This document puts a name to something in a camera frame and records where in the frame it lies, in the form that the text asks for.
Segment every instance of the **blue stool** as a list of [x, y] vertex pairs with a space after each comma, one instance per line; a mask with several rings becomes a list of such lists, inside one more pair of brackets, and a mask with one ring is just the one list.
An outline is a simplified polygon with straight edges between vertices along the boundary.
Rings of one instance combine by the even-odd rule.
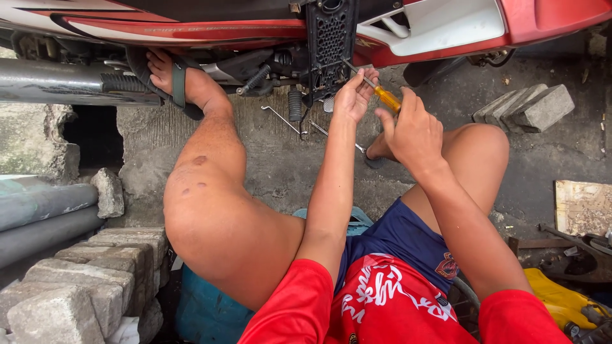
[[[293, 216], [306, 219], [306, 208]], [[353, 207], [346, 235], [360, 235], [373, 222]], [[176, 310], [176, 332], [197, 344], [235, 344], [255, 312], [234, 301], [183, 264], [181, 301]]]

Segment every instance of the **motorcycle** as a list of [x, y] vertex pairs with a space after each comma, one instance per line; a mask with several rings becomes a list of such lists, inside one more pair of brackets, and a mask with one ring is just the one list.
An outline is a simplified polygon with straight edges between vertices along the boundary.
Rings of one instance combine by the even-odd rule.
[[499, 67], [517, 47], [610, 18], [610, 0], [2, 0], [0, 46], [18, 59], [0, 59], [0, 101], [169, 101], [200, 119], [149, 82], [144, 54], [163, 47], [179, 73], [200, 67], [227, 93], [289, 86], [296, 121], [302, 103], [340, 89], [346, 62], [408, 63], [418, 86], [457, 57]]

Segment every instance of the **red t-shirt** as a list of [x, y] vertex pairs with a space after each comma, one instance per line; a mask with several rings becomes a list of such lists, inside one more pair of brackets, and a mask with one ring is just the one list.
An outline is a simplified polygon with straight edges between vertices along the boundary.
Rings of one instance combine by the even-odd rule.
[[[438, 301], [444, 293], [398, 258], [358, 259], [333, 292], [322, 265], [294, 261], [239, 343], [477, 343], [450, 305]], [[488, 296], [479, 327], [483, 343], [571, 343], [544, 305], [520, 290]]]

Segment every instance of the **screwdriver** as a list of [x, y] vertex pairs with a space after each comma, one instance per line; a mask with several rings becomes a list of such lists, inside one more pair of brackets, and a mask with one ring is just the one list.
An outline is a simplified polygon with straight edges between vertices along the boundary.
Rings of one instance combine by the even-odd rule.
[[[342, 60], [347, 66], [349, 66], [355, 73], [357, 73], [357, 69], [355, 66], [350, 64], [348, 60]], [[400, 113], [401, 101], [397, 99], [391, 92], [385, 90], [381, 85], [375, 85], [370, 79], [364, 76], [365, 82], [367, 82], [374, 89], [374, 94], [376, 94], [382, 102], [387, 105], [394, 113]]]

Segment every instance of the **exhaust pipe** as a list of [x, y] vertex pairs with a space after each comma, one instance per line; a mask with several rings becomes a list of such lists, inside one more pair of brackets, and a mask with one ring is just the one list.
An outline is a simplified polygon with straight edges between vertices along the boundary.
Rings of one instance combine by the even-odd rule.
[[113, 72], [105, 66], [0, 59], [0, 102], [114, 107], [162, 105], [161, 98], [135, 77]]

